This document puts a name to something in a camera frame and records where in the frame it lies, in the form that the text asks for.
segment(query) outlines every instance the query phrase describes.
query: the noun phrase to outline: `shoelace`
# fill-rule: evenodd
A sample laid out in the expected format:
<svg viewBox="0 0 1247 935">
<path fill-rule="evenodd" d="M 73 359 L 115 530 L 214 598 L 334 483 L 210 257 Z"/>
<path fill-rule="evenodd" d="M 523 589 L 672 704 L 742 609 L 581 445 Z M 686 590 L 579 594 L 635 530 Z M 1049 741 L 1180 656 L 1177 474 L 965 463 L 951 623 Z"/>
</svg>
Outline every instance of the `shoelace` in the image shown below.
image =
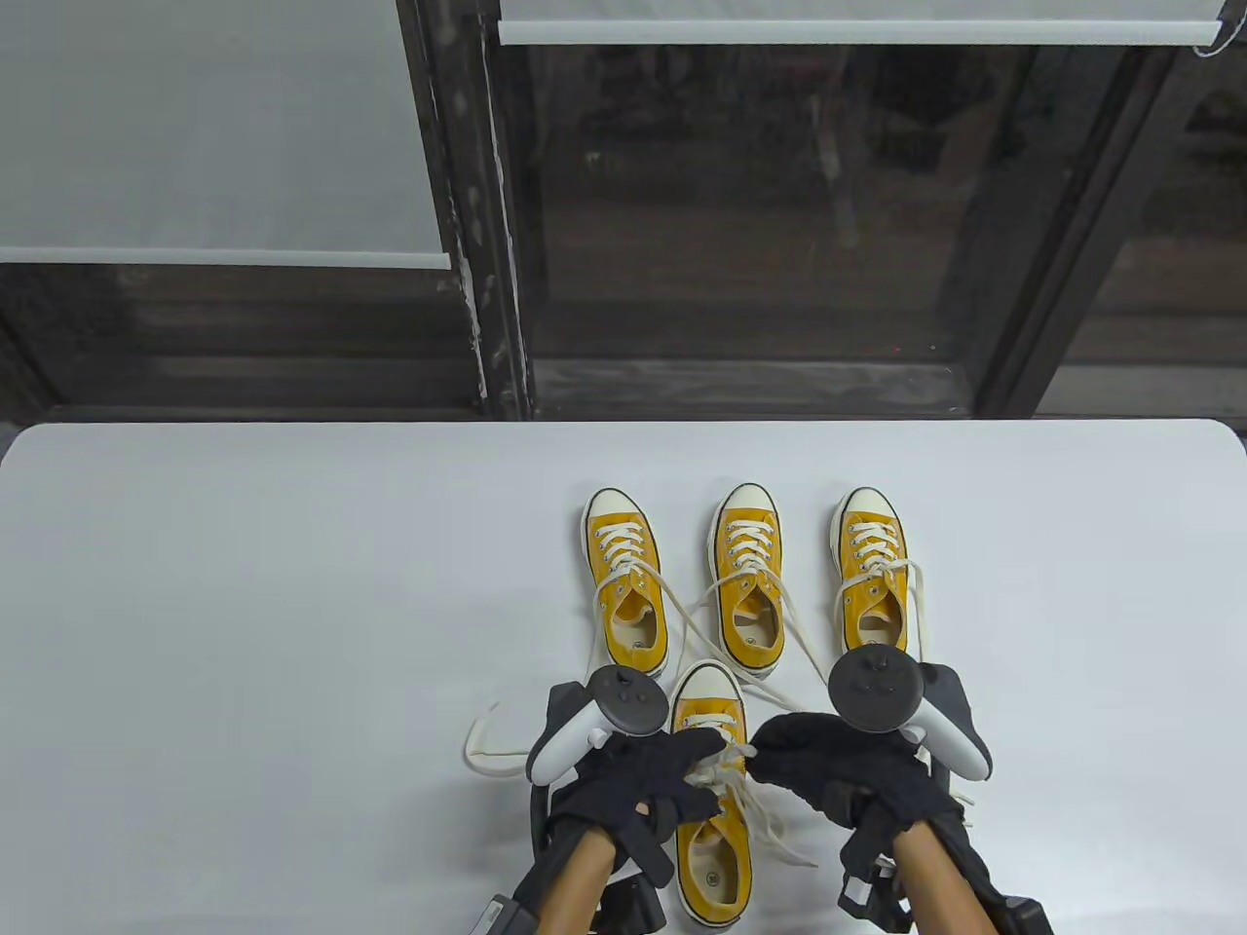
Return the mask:
<svg viewBox="0 0 1247 935">
<path fill-rule="evenodd" d="M 594 607 L 595 612 L 601 615 L 605 607 L 601 602 L 602 592 L 617 581 L 624 578 L 632 578 L 637 585 L 643 583 L 645 576 L 648 575 L 657 583 L 658 588 L 671 598 L 672 605 L 675 605 L 676 611 L 687 622 L 690 620 L 688 611 L 676 597 L 676 592 L 671 590 L 671 585 L 667 580 L 662 577 L 662 573 L 655 568 L 650 562 L 641 557 L 641 550 L 645 542 L 642 526 L 640 522 L 615 522 L 609 526 L 602 526 L 594 535 L 597 539 L 597 547 L 602 552 L 602 557 L 606 560 L 610 572 L 602 578 L 601 583 L 594 591 Z M 594 630 L 594 643 L 589 648 L 589 663 L 585 669 L 585 678 L 587 679 L 592 674 L 594 658 L 597 653 L 597 643 L 602 638 L 602 627 L 595 627 Z"/>
<path fill-rule="evenodd" d="M 792 866 L 818 866 L 813 860 L 798 854 L 783 843 L 786 832 L 783 822 L 758 802 L 741 768 L 742 760 L 757 755 L 757 750 L 748 743 L 737 743 L 727 729 L 728 724 L 736 724 L 736 718 L 731 714 L 692 714 L 685 718 L 686 727 L 710 727 L 718 731 L 727 741 L 727 747 L 698 763 L 685 777 L 685 782 L 690 785 L 705 787 L 720 797 L 731 794 L 744 817 L 744 827 L 749 837 L 771 850 L 778 860 Z"/>
<path fill-rule="evenodd" d="M 746 688 L 753 689 L 754 694 L 772 702 L 779 708 L 789 712 L 802 712 L 804 707 L 796 702 L 789 696 L 784 694 L 777 688 L 766 684 L 762 679 L 752 676 L 748 672 L 743 672 L 736 662 L 727 656 L 715 641 L 712 641 L 697 622 L 693 620 L 692 613 L 685 607 L 685 605 L 676 597 L 671 586 L 667 583 L 666 578 L 653 568 L 648 562 L 641 557 L 641 545 L 642 545 L 642 527 L 638 522 L 620 522 L 612 524 L 610 526 L 604 526 L 597 530 L 599 547 L 605 552 L 606 562 L 610 566 L 610 573 L 602 580 L 602 582 L 594 591 L 594 606 L 600 606 L 600 600 L 602 591 L 610 585 L 620 581 L 621 578 L 628 577 L 632 573 L 647 573 L 651 575 L 662 592 L 671 600 L 675 606 L 676 612 L 680 615 L 685 623 L 683 641 L 680 647 L 680 657 L 676 664 L 677 671 L 683 668 L 685 653 L 688 648 L 688 633 L 693 632 L 706 646 L 710 653 L 716 657 L 720 662 L 726 664 L 732 672 L 736 673 L 737 678 L 744 682 Z M 859 550 L 859 560 L 863 561 L 865 570 L 862 575 L 845 581 L 840 585 L 839 591 L 835 595 L 837 605 L 843 600 L 844 592 L 855 583 L 865 581 L 870 577 L 882 577 L 887 573 L 895 572 L 899 568 L 908 567 L 914 573 L 914 593 L 918 603 L 918 643 L 922 651 L 923 658 L 929 658 L 928 643 L 925 637 L 925 627 L 923 621 L 925 621 L 924 607 L 923 607 L 923 578 L 922 568 L 910 560 L 898 560 L 895 550 L 900 546 L 900 541 L 897 537 L 892 526 L 877 522 L 855 524 L 849 527 L 850 532 L 857 534 L 853 539 L 853 545 L 858 545 L 858 541 L 869 537 L 874 534 L 874 537 L 880 540 L 865 549 Z M 816 653 L 811 648 L 809 637 L 801 625 L 797 616 L 794 602 L 792 596 L 788 593 L 788 588 L 784 586 L 783 581 L 771 570 L 771 549 L 774 535 L 774 529 L 769 524 L 757 522 L 753 520 L 734 520 L 728 524 L 728 542 L 732 544 L 732 550 L 729 554 L 734 555 L 733 559 L 733 571 L 725 575 L 718 581 L 707 588 L 702 598 L 693 606 L 693 611 L 700 611 L 703 607 L 710 606 L 710 601 L 715 597 L 716 588 L 722 585 L 733 581 L 738 577 L 744 577 L 747 575 L 764 575 L 771 580 L 787 608 L 787 615 L 784 621 L 791 626 L 793 636 L 797 643 L 801 646 L 809 659 L 811 666 L 813 666 L 814 672 L 818 673 L 818 678 L 823 684 L 827 684 L 827 678 L 829 674 L 829 668 L 824 668 L 819 664 Z M 585 669 L 585 678 L 587 681 L 589 676 L 592 674 L 594 658 L 597 652 L 597 642 L 601 640 L 601 628 L 595 628 L 594 643 L 589 651 L 589 662 Z M 471 727 L 468 731 L 468 737 L 464 741 L 463 757 L 464 762 L 469 769 L 480 775 L 490 777 L 494 779 L 506 779 L 511 777 L 518 777 L 524 774 L 525 759 L 529 755 L 529 750 L 489 750 L 485 749 L 485 737 L 489 731 L 489 724 L 493 719 L 494 712 L 498 709 L 499 703 L 495 702 L 489 707 L 489 709 L 475 718 Z M 731 750 L 736 744 L 728 741 L 728 750 Z M 752 747 L 747 744 L 741 748 L 742 757 L 753 755 Z M 923 749 L 923 760 L 930 767 L 930 755 L 927 754 L 925 748 Z M 509 765 L 494 765 L 499 760 L 510 760 Z M 791 859 L 799 863 L 808 864 L 808 859 L 796 854 L 789 848 L 787 848 L 779 837 L 783 832 L 783 824 L 778 819 L 774 819 L 767 810 L 757 802 L 752 790 L 744 784 L 744 777 L 736 769 L 722 769 L 711 764 L 708 769 L 715 769 L 715 775 L 722 775 L 722 783 L 733 789 L 733 794 L 737 795 L 737 803 L 741 810 L 746 814 L 746 823 L 752 828 L 757 824 L 758 828 L 763 830 L 759 832 L 763 840 L 772 844 L 777 855 L 783 853 Z M 739 785 L 741 789 L 737 792 L 734 785 Z M 951 795 L 958 802 L 963 804 L 973 805 L 974 800 L 956 792 L 951 792 Z M 969 822 L 965 823 L 966 828 L 973 827 Z"/>
<path fill-rule="evenodd" d="M 784 625 L 792 630 L 793 637 L 797 640 L 797 645 L 801 646 L 806 658 L 809 659 L 809 664 L 814 667 L 814 672 L 818 674 L 818 681 L 827 684 L 827 678 L 831 674 L 831 667 L 823 667 L 818 656 L 813 651 L 812 641 L 806 628 L 801 623 L 801 618 L 797 615 L 796 605 L 792 600 L 792 595 L 788 593 L 788 588 L 784 586 L 783 581 L 774 571 L 771 568 L 771 551 L 773 549 L 772 536 L 776 530 L 767 522 L 759 522 L 756 520 L 733 520 L 727 524 L 727 541 L 729 545 L 728 555 L 732 559 L 732 571 L 723 577 L 718 578 L 712 583 L 706 593 L 702 595 L 701 600 L 693 605 L 693 612 L 708 607 L 711 601 L 720 587 L 728 583 L 729 581 L 736 581 L 742 577 L 766 577 L 771 581 L 776 590 L 779 591 L 779 597 L 783 600 L 783 606 L 787 610 L 784 615 Z M 804 711 L 804 708 L 798 704 L 793 698 L 788 697 L 777 688 L 766 684 L 762 679 L 749 674 L 741 669 L 741 667 L 732 659 L 726 652 L 723 652 L 718 645 L 706 635 L 706 632 L 697 626 L 697 621 L 685 611 L 680 610 L 680 616 L 685 621 L 685 635 L 683 641 L 680 646 L 680 657 L 676 663 L 676 668 L 683 668 L 685 653 L 688 651 L 688 633 L 692 632 L 698 640 L 706 646 L 711 656 L 717 658 L 720 662 L 731 668 L 737 678 L 746 683 L 746 687 L 752 688 L 753 693 L 772 702 L 773 704 L 783 708 L 784 711 L 798 712 Z"/>
<path fill-rule="evenodd" d="M 878 578 L 895 587 L 895 575 L 898 571 L 908 568 L 913 573 L 912 590 L 918 605 L 918 647 L 919 654 L 924 659 L 930 658 L 927 645 L 927 613 L 923 606 L 923 570 L 913 559 L 898 559 L 897 550 L 900 549 L 900 536 L 897 529 L 888 522 L 855 522 L 849 526 L 849 532 L 854 534 L 849 545 L 854 549 L 857 560 L 862 562 L 862 573 L 844 580 L 835 592 L 835 606 L 843 613 L 845 592 L 854 585 L 863 581 Z"/>
</svg>

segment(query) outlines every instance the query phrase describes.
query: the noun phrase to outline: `shoe insole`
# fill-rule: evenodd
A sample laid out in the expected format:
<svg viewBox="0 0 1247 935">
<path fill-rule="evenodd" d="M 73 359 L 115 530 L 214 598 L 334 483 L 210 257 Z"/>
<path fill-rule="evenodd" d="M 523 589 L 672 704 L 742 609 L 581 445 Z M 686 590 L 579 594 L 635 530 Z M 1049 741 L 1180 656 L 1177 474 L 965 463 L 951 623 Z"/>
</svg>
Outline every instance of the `shoe insole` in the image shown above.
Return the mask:
<svg viewBox="0 0 1247 935">
<path fill-rule="evenodd" d="M 900 642 L 900 605 L 890 593 L 863 613 L 858 622 L 858 632 L 864 643 L 895 646 Z"/>
<path fill-rule="evenodd" d="M 733 617 L 736 632 L 749 646 L 769 650 L 776 645 L 779 627 L 776 621 L 776 608 L 771 598 L 754 587 L 736 607 Z"/>
<path fill-rule="evenodd" d="M 688 849 L 688 869 L 693 884 L 710 903 L 736 904 L 739 893 L 739 868 L 736 851 L 708 823 L 693 838 Z"/>
<path fill-rule="evenodd" d="M 633 650 L 648 650 L 658 638 L 658 620 L 653 605 L 637 591 L 630 591 L 611 620 L 615 640 Z"/>
</svg>

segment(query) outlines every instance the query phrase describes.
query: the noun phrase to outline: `sneaker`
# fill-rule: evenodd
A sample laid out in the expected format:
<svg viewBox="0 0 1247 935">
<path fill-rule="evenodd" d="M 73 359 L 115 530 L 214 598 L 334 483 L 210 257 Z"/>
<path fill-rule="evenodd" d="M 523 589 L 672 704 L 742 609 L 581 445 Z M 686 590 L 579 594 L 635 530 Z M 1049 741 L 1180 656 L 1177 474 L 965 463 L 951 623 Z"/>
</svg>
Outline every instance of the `sneaker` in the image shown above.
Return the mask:
<svg viewBox="0 0 1247 935">
<path fill-rule="evenodd" d="M 706 540 L 718 603 L 720 642 L 732 662 L 766 678 L 783 652 L 783 544 L 779 511 L 757 484 L 742 484 L 720 505 Z"/>
<path fill-rule="evenodd" d="M 611 661 L 657 676 L 667 664 L 667 618 L 650 521 L 627 494 L 606 487 L 585 506 L 581 541 Z"/>
<path fill-rule="evenodd" d="M 711 727 L 728 744 L 743 746 L 744 699 L 731 669 L 706 659 L 693 663 L 671 693 L 671 732 Z M 744 763 L 732 769 L 744 780 Z M 717 785 L 717 815 L 702 824 L 676 830 L 676 880 L 680 901 L 696 921 L 723 929 L 737 921 L 749 905 L 753 890 L 753 860 L 749 832 L 737 797 L 728 785 Z"/>
<path fill-rule="evenodd" d="M 831 540 L 842 582 L 840 651 L 887 643 L 920 659 L 922 572 L 892 504 L 874 487 L 858 487 L 835 509 Z"/>
</svg>

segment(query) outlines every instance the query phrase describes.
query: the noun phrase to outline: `white roller blind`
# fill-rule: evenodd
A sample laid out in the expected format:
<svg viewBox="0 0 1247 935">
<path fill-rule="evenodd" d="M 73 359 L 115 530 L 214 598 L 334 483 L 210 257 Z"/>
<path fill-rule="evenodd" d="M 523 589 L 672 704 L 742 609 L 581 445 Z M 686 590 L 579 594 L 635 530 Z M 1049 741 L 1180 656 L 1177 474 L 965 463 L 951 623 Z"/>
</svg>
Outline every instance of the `white roller blind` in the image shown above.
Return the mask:
<svg viewBox="0 0 1247 935">
<path fill-rule="evenodd" d="M 501 0 L 504 44 L 1207 45 L 1222 0 Z"/>
<path fill-rule="evenodd" d="M 449 268 L 394 0 L 2 0 L 21 261 Z"/>
</svg>

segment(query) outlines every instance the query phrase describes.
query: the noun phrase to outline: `hand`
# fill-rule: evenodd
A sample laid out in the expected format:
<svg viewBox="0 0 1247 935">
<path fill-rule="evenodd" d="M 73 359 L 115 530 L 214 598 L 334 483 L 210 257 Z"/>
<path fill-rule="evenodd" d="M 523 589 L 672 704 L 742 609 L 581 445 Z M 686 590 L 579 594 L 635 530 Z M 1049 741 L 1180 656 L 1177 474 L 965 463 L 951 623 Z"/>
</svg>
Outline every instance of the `hand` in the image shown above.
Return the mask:
<svg viewBox="0 0 1247 935">
<path fill-rule="evenodd" d="M 690 785 L 685 777 L 726 744 L 723 736 L 710 728 L 650 737 L 611 734 L 601 749 L 590 750 L 576 764 L 576 779 L 554 794 L 551 822 L 564 815 L 580 818 L 619 842 L 624 828 L 643 820 L 652 835 L 665 842 L 677 825 L 706 822 L 720 813 L 718 797 Z"/>
<path fill-rule="evenodd" d="M 857 828 L 875 802 L 895 819 L 897 834 L 935 815 L 963 814 L 895 731 L 868 734 L 834 714 L 782 714 L 751 743 L 758 753 L 746 760 L 749 775 L 791 789 L 843 828 Z"/>
</svg>

